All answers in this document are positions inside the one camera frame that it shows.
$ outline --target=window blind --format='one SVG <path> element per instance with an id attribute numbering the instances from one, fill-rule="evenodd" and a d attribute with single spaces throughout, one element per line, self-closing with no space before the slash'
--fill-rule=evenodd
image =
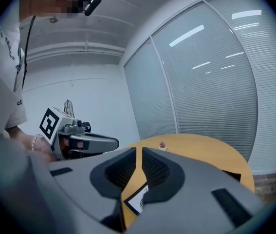
<path id="1" fill-rule="evenodd" d="M 140 138 L 175 134 L 168 88 L 150 41 L 125 65 L 125 74 Z"/>
<path id="2" fill-rule="evenodd" d="M 258 89 L 258 129 L 249 160 L 255 174 L 276 172 L 276 15 L 263 0 L 208 0 L 248 52 Z"/>
<path id="3" fill-rule="evenodd" d="M 153 38 L 179 132 L 219 139 L 248 160 L 257 127 L 257 94 L 249 61 L 229 26 L 202 3 Z"/>

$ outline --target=round table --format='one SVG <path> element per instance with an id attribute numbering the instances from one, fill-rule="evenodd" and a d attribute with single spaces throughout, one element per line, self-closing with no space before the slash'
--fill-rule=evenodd
<path id="1" fill-rule="evenodd" d="M 240 183 L 255 193 L 254 178 L 246 160 L 230 145 L 206 136 L 173 134 L 151 137 L 134 143 L 137 148 L 136 170 L 122 193 L 122 205 L 126 227 L 136 219 L 136 215 L 124 204 L 124 200 L 134 194 L 147 179 L 142 171 L 142 148 L 159 149 L 159 143 L 165 142 L 167 152 L 201 160 L 221 170 L 241 174 Z"/>

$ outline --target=hand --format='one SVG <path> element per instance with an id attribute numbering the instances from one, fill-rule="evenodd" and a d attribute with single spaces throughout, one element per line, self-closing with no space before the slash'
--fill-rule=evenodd
<path id="1" fill-rule="evenodd" d="M 78 13 L 83 11 L 87 2 L 84 0 L 20 0 L 20 21 L 30 16 L 54 16 L 59 13 L 71 13 L 68 8 L 78 7 Z"/>
<path id="2" fill-rule="evenodd" d="M 68 138 L 63 138 L 60 142 L 60 146 L 61 146 L 61 150 L 63 150 L 63 151 L 65 149 L 67 149 L 69 147 L 69 139 Z M 77 143 L 77 147 L 82 149 L 83 148 L 83 142 L 79 141 Z M 56 157 L 52 153 L 50 144 L 43 137 L 38 138 L 36 140 L 35 152 L 41 154 L 41 156 L 43 157 L 43 159 L 46 163 L 56 161 Z"/>

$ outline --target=white t-shirt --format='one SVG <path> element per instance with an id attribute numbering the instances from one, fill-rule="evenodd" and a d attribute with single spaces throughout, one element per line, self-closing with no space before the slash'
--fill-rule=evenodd
<path id="1" fill-rule="evenodd" d="M 22 99 L 24 52 L 20 47 L 19 0 L 14 0 L 0 18 L 0 78 L 17 97 L 5 128 L 27 121 Z"/>

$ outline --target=black rubber pad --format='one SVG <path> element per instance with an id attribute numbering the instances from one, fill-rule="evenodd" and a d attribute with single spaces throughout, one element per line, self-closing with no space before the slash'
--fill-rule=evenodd
<path id="1" fill-rule="evenodd" d="M 69 139 L 69 147 L 70 149 L 79 149 L 78 147 L 78 143 L 80 142 L 81 140 L 77 140 L 77 139 L 72 139 L 70 138 Z M 89 141 L 83 141 L 83 150 L 88 150 L 89 149 Z"/>
<path id="2" fill-rule="evenodd" d="M 252 217 L 225 188 L 211 193 L 235 227 L 244 224 Z"/>
<path id="3" fill-rule="evenodd" d="M 148 192 L 143 197 L 144 205 L 171 199 L 184 184 L 182 167 L 147 147 L 142 148 L 142 170 L 148 185 Z"/>
<path id="4" fill-rule="evenodd" d="M 240 182 L 241 174 L 235 174 L 235 173 L 228 172 L 225 170 L 222 170 L 222 171 L 225 172 L 226 174 L 230 175 L 232 178 L 236 179 L 238 182 Z"/>
<path id="5" fill-rule="evenodd" d="M 136 148 L 134 147 L 93 168 L 90 181 L 101 196 L 119 199 L 135 169 Z"/>
<path id="6" fill-rule="evenodd" d="M 50 171 L 50 174 L 51 174 L 52 177 L 55 177 L 55 176 L 66 174 L 66 173 L 69 173 L 69 172 L 72 172 L 72 171 L 73 170 L 71 168 L 65 167 L 65 168 Z"/>

